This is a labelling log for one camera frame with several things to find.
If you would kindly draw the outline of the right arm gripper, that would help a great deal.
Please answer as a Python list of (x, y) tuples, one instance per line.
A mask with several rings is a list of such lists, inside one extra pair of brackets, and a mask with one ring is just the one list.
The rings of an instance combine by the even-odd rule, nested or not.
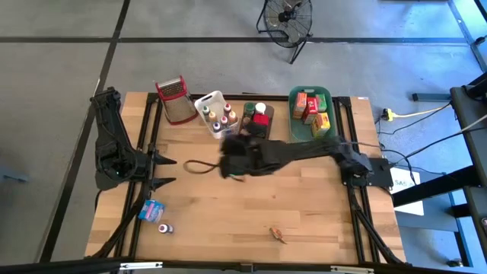
[(261, 177), (284, 167), (280, 154), (284, 142), (254, 138), (249, 135), (227, 135), (220, 145), (218, 162), (223, 178), (241, 175)]

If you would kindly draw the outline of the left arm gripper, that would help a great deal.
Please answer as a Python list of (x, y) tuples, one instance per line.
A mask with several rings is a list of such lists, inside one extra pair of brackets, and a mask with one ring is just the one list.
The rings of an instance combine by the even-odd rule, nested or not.
[(157, 165), (176, 164), (175, 160), (166, 158), (158, 154), (156, 144), (151, 142), (148, 145), (148, 169), (147, 169), (147, 188), (148, 190), (157, 190), (161, 186), (176, 180), (175, 177), (154, 178), (154, 171)]

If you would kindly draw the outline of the orange cereal box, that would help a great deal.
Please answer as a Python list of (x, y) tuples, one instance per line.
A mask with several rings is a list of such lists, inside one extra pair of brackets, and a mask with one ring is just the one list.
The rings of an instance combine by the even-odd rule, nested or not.
[(297, 92), (294, 101), (292, 118), (301, 119), (306, 109), (306, 106), (307, 106), (307, 94), (305, 92)]

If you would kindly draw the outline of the brown spice packet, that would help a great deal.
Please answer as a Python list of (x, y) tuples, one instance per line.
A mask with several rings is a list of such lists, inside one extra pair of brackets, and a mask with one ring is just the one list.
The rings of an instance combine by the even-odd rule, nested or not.
[(271, 233), (271, 235), (277, 240), (279, 241), (280, 243), (282, 244), (286, 244), (285, 240), (284, 240), (284, 236), (282, 234), (282, 232), (277, 229), (277, 228), (274, 228), (274, 227), (271, 227), (269, 229), (269, 232)]

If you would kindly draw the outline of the red Froot Loops cereal box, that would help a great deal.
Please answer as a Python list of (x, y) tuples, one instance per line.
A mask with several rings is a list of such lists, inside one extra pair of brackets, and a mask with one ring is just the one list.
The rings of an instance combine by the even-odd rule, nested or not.
[(318, 114), (317, 99), (315, 97), (307, 98), (307, 105), (301, 117), (304, 125), (310, 125)]

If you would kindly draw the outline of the yellow Corn Pops cereal box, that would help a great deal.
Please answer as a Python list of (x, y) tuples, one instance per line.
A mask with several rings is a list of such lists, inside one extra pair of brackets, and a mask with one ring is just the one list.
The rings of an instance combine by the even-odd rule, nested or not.
[(314, 138), (324, 137), (330, 129), (330, 121), (327, 113), (318, 113), (311, 123), (311, 133)]

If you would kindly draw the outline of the blue and pink cereal box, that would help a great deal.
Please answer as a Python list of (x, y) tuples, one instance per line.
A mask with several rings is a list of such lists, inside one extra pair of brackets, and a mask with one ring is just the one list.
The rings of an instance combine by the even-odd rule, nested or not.
[(145, 200), (138, 219), (151, 223), (158, 223), (165, 211), (165, 205), (153, 199)]

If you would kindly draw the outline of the grey-brown plastic bin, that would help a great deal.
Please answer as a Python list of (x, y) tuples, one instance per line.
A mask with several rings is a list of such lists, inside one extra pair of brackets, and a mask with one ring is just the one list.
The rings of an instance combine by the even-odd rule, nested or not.
[[(270, 130), (271, 130), (271, 127), (272, 127), (272, 119), (273, 119), (273, 116), (274, 116), (274, 108), (268, 104), (266, 104), (266, 112), (264, 113), (266, 114), (267, 116), (269, 116), (269, 125), (267, 126), (267, 133), (266, 133), (266, 137), (264, 139), (268, 139), (269, 136), (270, 136)], [(241, 121), (242, 119), (244, 118), (244, 109), (243, 109), (243, 115), (240, 119), (240, 125), (239, 125), (239, 129), (238, 129), (238, 132), (239, 133), (242, 133), (242, 134), (248, 134), (248, 131), (246, 130), (245, 127), (242, 127), (241, 126)]]

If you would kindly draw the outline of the green plastic bin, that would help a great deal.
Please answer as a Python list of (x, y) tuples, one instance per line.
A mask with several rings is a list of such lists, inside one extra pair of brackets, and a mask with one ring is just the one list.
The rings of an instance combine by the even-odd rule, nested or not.
[(326, 88), (321, 86), (297, 86), (292, 88), (288, 95), (290, 140), (292, 142), (307, 142), (313, 139), (310, 125), (304, 125), (301, 121), (292, 118), (294, 103), (296, 101), (298, 93), (300, 92), (307, 93), (308, 96), (317, 94), (323, 94), (325, 96), (327, 104), (326, 113), (329, 117), (330, 129), (324, 136), (326, 138), (336, 136), (336, 115), (331, 93)]

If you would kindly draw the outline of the white plastic bin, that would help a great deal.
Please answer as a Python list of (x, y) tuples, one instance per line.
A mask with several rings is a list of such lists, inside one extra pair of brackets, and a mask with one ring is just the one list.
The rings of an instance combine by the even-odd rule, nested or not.
[(216, 116), (218, 117), (218, 122), (221, 124), (221, 118), (223, 116), (226, 116), (228, 118), (228, 114), (224, 113), (224, 105), (225, 104), (230, 104), (230, 103), (224, 99), (223, 94), (220, 91), (213, 91), (213, 92), (199, 98), (194, 103), (194, 106), (195, 106), (196, 110), (198, 111), (199, 115), (201, 116), (203, 122), (205, 123), (207, 130), (210, 132), (210, 134), (215, 139), (224, 138), (222, 136), (222, 131), (226, 128), (234, 127), (238, 130), (238, 126), (239, 126), (238, 117), (237, 117), (237, 121), (235, 123), (229, 123), (229, 120), (228, 120), (228, 127), (224, 127), (224, 128), (221, 127), (221, 131), (214, 132), (213, 127), (212, 127), (213, 122), (211, 122), (209, 120), (208, 116), (205, 116), (203, 114), (202, 108), (204, 106), (209, 107), (210, 112), (213, 111), (216, 114)]

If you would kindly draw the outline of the black floor fan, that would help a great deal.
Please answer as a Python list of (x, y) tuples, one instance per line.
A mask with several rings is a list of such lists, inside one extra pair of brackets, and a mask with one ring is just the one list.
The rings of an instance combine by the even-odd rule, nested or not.
[(292, 65), (313, 37), (313, 4), (311, 0), (264, 0), (256, 22), (258, 33), (266, 33), (278, 46), (293, 49)]

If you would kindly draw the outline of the white paper sheet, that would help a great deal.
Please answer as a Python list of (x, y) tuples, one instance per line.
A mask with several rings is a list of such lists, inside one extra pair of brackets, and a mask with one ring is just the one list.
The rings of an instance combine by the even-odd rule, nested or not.
[[(393, 186), (390, 188), (390, 194), (395, 194), (400, 191), (406, 190), (415, 186), (417, 183), (421, 183), (419, 172), (413, 171), (412, 174), (409, 170), (393, 167), (390, 169), (390, 174), (393, 181)], [(424, 215), (423, 202), (412, 202), (409, 204), (395, 206), (396, 212), (408, 213), (412, 215)]]

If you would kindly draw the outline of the blue metal bar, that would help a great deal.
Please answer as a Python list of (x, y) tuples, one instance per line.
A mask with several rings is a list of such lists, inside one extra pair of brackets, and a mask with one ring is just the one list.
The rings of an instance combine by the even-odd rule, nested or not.
[(449, 102), (451, 96), (449, 94), (436, 94), (436, 93), (414, 93), (412, 94), (412, 100), (415, 102)]

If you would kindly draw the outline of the black metal workbench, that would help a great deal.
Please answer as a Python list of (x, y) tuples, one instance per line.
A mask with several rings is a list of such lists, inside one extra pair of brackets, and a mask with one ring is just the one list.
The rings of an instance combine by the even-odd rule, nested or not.
[(462, 189), (466, 203), (451, 208), (454, 217), (470, 217), (487, 262), (487, 72), (468, 85), (450, 89), (450, 101), (461, 130), (404, 156), (409, 159), (433, 145), (461, 135), (471, 157), (468, 167), (393, 194), (395, 206), (404, 206)]

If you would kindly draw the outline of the silver metal bracket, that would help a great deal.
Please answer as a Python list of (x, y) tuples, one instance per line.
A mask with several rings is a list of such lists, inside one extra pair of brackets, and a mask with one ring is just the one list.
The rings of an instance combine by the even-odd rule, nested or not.
[(137, 270), (137, 269), (157, 269), (162, 268), (162, 262), (133, 262), (133, 263), (121, 263), (119, 265), (119, 270)]
[(330, 271), (342, 274), (374, 274), (374, 269), (355, 266), (331, 266)]

